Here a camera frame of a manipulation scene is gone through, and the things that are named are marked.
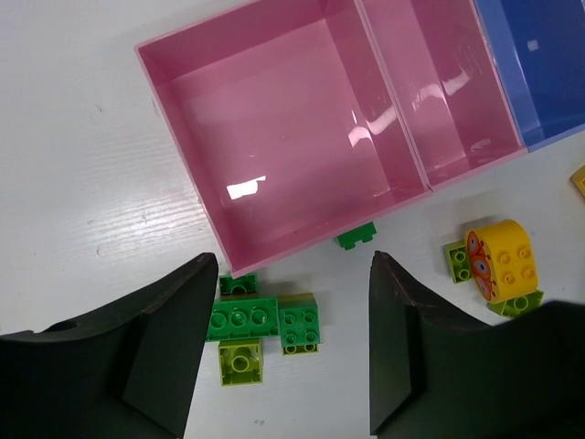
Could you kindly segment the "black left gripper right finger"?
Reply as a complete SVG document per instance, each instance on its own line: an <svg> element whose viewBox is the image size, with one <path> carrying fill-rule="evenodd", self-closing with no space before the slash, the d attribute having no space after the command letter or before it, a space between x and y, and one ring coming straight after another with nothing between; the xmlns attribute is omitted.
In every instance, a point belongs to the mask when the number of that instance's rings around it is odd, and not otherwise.
<svg viewBox="0 0 585 439"><path fill-rule="evenodd" d="M548 302L490 326L376 252L369 415L378 438L581 438L584 308Z"/></svg>

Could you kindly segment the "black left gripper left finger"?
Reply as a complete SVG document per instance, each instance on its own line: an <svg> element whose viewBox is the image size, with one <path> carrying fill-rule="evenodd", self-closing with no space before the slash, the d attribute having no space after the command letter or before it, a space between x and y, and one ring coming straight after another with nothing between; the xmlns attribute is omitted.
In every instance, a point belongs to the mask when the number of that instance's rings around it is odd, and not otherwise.
<svg viewBox="0 0 585 439"><path fill-rule="evenodd" d="M181 438L216 294L204 252L41 331L1 338L4 438Z"/></svg>

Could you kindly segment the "lime square lego brick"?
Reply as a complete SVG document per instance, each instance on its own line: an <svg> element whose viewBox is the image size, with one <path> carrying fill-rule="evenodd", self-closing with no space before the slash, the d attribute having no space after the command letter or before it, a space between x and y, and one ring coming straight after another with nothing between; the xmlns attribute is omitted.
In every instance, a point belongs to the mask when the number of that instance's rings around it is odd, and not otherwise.
<svg viewBox="0 0 585 439"><path fill-rule="evenodd" d="M522 295L497 304L488 303L487 307L493 313L507 318L517 318L540 307L545 293L536 290L531 294Z"/></svg>

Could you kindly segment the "yellow round printed lego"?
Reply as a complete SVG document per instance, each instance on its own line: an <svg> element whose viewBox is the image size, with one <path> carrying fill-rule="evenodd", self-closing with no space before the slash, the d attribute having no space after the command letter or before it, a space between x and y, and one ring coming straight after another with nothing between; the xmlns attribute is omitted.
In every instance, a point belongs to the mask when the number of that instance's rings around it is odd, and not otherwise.
<svg viewBox="0 0 585 439"><path fill-rule="evenodd" d="M473 280L484 299L499 304L537 290L538 274L527 231L504 219L465 232Z"/></svg>

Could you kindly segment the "yellow lego plate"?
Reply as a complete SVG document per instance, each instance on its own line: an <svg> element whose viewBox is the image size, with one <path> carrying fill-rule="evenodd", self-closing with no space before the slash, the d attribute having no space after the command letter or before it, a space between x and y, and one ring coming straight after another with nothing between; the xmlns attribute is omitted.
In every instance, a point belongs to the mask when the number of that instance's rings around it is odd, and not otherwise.
<svg viewBox="0 0 585 439"><path fill-rule="evenodd" d="M585 197L585 166L581 166L570 177L573 186Z"/></svg>

